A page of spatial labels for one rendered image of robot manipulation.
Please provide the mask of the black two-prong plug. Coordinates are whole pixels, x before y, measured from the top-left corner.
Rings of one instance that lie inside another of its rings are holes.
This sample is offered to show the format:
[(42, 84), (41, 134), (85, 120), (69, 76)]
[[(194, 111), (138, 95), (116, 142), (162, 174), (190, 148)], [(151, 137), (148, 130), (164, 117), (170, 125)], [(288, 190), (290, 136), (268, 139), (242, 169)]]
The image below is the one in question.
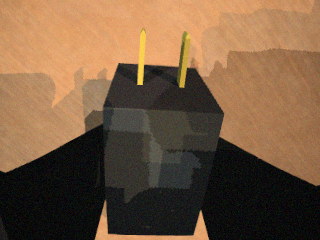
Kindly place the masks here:
[(191, 36), (180, 65), (117, 63), (103, 104), (108, 233), (193, 236), (203, 207), (224, 112), (196, 68)]

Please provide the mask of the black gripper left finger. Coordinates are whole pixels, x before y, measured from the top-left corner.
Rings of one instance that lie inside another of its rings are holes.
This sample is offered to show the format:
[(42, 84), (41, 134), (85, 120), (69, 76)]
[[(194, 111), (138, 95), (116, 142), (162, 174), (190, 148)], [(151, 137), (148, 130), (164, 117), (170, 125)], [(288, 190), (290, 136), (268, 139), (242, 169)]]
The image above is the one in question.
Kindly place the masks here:
[(0, 240), (95, 240), (105, 200), (103, 123), (0, 171)]

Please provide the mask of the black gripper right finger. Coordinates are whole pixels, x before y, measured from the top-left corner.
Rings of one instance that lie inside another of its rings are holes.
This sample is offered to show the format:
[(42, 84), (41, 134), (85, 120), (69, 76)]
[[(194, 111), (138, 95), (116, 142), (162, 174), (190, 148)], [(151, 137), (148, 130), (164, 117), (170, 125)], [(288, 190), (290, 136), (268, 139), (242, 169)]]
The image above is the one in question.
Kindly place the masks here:
[(208, 240), (320, 240), (320, 185), (220, 136), (200, 212)]

